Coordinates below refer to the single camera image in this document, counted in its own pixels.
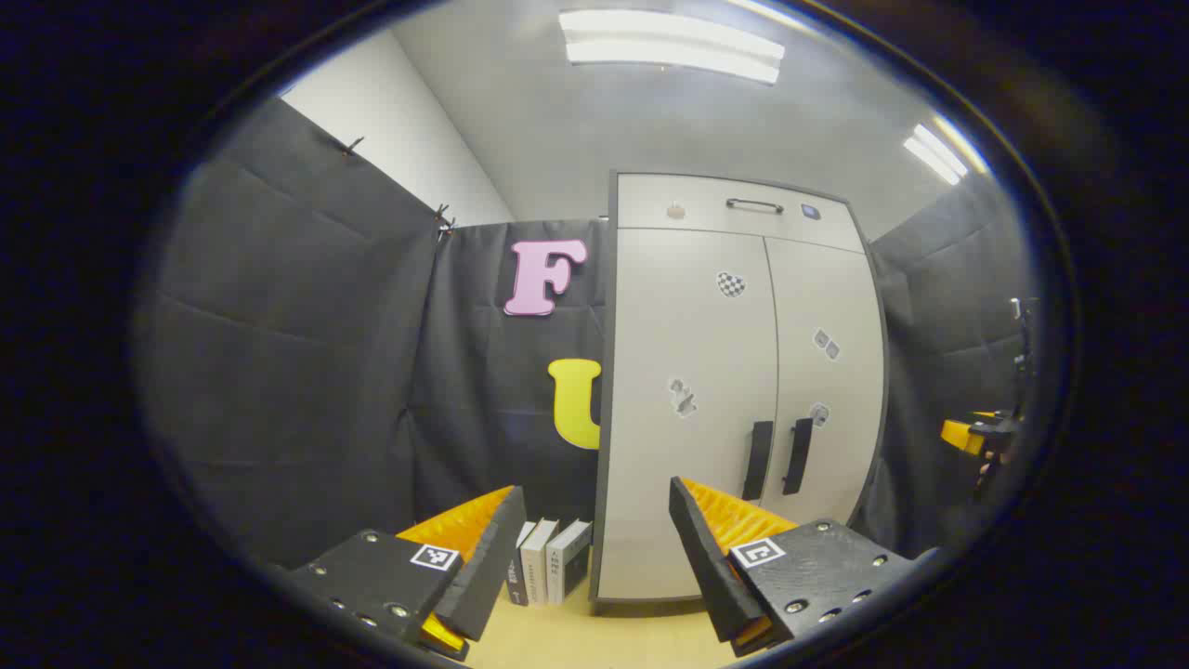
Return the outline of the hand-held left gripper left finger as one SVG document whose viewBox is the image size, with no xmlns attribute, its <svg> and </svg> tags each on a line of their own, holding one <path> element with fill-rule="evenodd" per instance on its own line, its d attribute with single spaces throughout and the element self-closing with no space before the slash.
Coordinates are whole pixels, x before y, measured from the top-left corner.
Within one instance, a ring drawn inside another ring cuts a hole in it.
<svg viewBox="0 0 1189 669">
<path fill-rule="evenodd" d="M 524 491 L 510 484 L 396 534 L 358 531 L 285 575 L 336 623 L 461 661 L 487 627 L 526 519 Z"/>
</svg>

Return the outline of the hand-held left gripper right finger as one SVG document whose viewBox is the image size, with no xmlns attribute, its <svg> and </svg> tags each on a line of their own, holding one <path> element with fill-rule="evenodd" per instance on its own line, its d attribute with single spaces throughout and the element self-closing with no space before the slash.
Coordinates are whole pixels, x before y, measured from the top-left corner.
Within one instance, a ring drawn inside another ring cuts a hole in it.
<svg viewBox="0 0 1189 669">
<path fill-rule="evenodd" d="M 668 513 L 711 625 L 740 658 L 814 643 L 930 558 L 905 558 L 833 519 L 795 524 L 682 476 L 671 478 Z"/>
</svg>

